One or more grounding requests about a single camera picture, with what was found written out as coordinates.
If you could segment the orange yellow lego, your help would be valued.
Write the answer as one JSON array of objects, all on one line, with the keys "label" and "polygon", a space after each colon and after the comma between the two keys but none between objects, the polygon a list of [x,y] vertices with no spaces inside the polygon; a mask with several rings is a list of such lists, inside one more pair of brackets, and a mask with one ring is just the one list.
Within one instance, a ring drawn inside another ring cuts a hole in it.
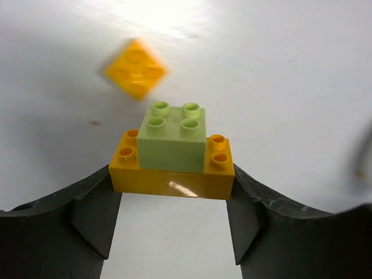
[{"label": "orange yellow lego", "polygon": [[137,129],[127,130],[109,164],[116,192],[228,200],[235,170],[229,139],[207,137],[201,173],[142,169],[139,166]]}]

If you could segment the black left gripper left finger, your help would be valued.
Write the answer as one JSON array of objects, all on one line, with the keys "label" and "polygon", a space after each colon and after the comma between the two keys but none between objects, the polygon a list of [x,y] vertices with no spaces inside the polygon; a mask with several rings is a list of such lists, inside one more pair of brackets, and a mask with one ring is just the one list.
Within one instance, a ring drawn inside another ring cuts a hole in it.
[{"label": "black left gripper left finger", "polygon": [[1,278],[100,278],[121,194],[108,167],[1,211]]}]

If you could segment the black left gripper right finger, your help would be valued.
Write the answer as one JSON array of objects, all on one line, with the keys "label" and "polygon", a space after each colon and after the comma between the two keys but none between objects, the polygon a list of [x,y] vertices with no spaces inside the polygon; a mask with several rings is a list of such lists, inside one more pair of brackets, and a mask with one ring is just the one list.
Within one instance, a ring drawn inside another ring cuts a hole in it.
[{"label": "black left gripper right finger", "polygon": [[371,205],[328,213],[235,168],[227,201],[243,278],[370,278]]}]

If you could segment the pale green square lego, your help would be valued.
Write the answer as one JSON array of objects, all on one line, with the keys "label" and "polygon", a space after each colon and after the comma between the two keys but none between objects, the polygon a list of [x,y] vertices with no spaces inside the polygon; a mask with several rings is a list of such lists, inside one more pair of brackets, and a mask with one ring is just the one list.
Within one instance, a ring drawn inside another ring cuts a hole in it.
[{"label": "pale green square lego", "polygon": [[142,169],[203,172],[205,109],[192,102],[182,107],[153,103],[139,129],[137,145]]}]

